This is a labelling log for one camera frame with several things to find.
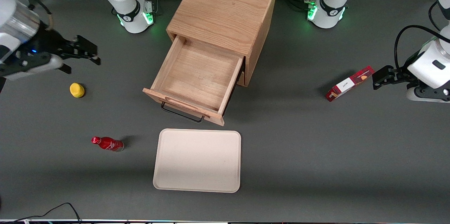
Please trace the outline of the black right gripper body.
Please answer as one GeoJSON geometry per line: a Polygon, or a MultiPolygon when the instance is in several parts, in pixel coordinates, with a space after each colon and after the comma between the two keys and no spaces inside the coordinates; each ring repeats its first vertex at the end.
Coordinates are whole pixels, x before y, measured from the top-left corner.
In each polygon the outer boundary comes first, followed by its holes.
{"type": "Polygon", "coordinates": [[[51,70],[58,70],[64,60],[64,54],[72,54],[70,41],[57,31],[47,31],[41,24],[37,33],[25,43],[18,42],[12,49],[6,41],[13,41],[10,35],[1,34],[1,77],[24,78],[51,70]]]}

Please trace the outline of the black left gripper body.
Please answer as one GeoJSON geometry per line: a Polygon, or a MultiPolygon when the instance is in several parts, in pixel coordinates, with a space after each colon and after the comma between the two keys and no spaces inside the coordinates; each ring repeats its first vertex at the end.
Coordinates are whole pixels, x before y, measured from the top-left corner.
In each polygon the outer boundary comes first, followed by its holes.
{"type": "Polygon", "coordinates": [[[406,83],[406,87],[417,87],[420,81],[407,68],[399,68],[397,72],[397,83],[406,83]]]}

